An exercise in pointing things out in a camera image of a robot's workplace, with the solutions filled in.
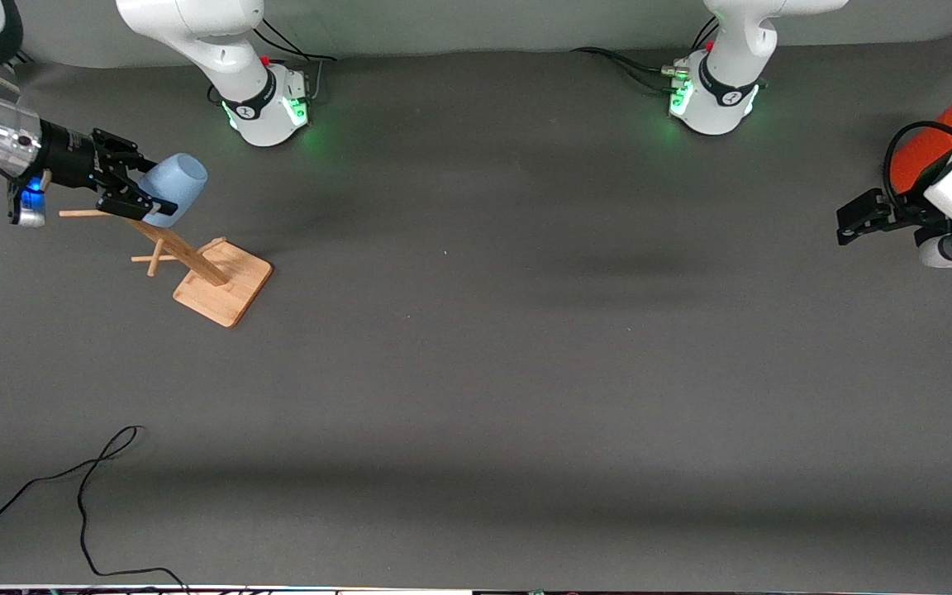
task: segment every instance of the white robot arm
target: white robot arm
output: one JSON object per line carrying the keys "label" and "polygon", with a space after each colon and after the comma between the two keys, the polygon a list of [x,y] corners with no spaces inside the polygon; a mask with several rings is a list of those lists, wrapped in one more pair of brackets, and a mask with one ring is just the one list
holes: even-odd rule
{"label": "white robot arm", "polygon": [[671,104],[672,116],[703,135],[725,135],[751,113],[757,80],[778,48],[778,31],[769,19],[816,15],[842,8],[849,0],[704,0],[718,18],[711,52],[698,48],[675,61],[690,70]]}
{"label": "white robot arm", "polygon": [[264,64],[249,41],[206,41],[252,31],[264,0],[117,0],[124,22],[196,64],[223,97],[230,124],[254,146],[283,143],[307,124],[301,73]]}
{"label": "white robot arm", "polygon": [[[0,64],[20,49],[23,30],[14,0],[0,0]],[[43,193],[52,180],[67,188],[98,192],[99,210],[122,217],[173,215],[178,204],[155,198],[128,176],[156,166],[135,143],[95,129],[90,135],[41,120],[0,98],[0,174],[10,180],[10,218],[19,226],[45,222]]]}
{"label": "white robot arm", "polygon": [[[895,150],[904,133],[921,128],[930,130]],[[884,165],[885,189],[870,189],[836,212],[840,245],[872,232],[917,226],[921,262],[952,269],[952,143],[942,140],[952,140],[952,107],[938,121],[916,121],[895,135]],[[906,181],[895,188],[893,179],[902,176],[894,174],[902,170],[919,174],[912,185]]]}

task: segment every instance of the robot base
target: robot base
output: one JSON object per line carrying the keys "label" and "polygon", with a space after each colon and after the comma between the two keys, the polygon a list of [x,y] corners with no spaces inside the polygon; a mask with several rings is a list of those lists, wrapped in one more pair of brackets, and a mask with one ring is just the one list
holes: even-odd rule
{"label": "robot base", "polygon": [[174,290],[174,301],[222,326],[232,327],[245,315],[274,267],[267,260],[227,241],[201,254],[226,274],[230,281],[226,285],[216,286],[196,271],[189,271],[182,283],[178,284],[178,289]]}
{"label": "robot base", "polygon": [[[675,60],[675,65],[687,67],[691,73],[696,73],[704,56],[707,56],[705,50],[696,50],[689,57]],[[755,90],[746,99],[735,106],[723,107],[718,105],[715,95],[703,86],[699,76],[691,75],[672,95],[669,113],[702,135],[725,135],[733,131],[740,121],[751,113],[757,94],[759,86],[756,84]]]}
{"label": "robot base", "polygon": [[284,143],[298,128],[307,124],[307,82],[302,72],[293,72],[281,64],[271,64],[267,70],[274,76],[276,94],[259,117],[242,120],[223,104],[230,125],[241,133],[250,145],[270,147]]}

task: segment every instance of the wooden post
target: wooden post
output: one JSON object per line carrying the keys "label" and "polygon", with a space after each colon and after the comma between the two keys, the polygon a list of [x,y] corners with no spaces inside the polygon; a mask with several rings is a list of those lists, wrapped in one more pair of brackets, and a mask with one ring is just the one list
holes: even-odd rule
{"label": "wooden post", "polygon": [[189,267],[189,270],[199,274],[201,278],[204,278],[204,281],[211,283],[212,286],[219,287],[230,282],[230,278],[224,272],[220,271],[214,264],[209,263],[208,259],[205,259],[203,254],[198,254],[191,245],[186,244],[186,241],[182,240],[179,234],[166,229],[166,227],[151,226],[149,223],[136,221],[135,219],[126,219],[126,221],[136,230],[142,232],[142,235],[148,237],[149,240],[163,241],[164,249],[174,254],[182,264]]}

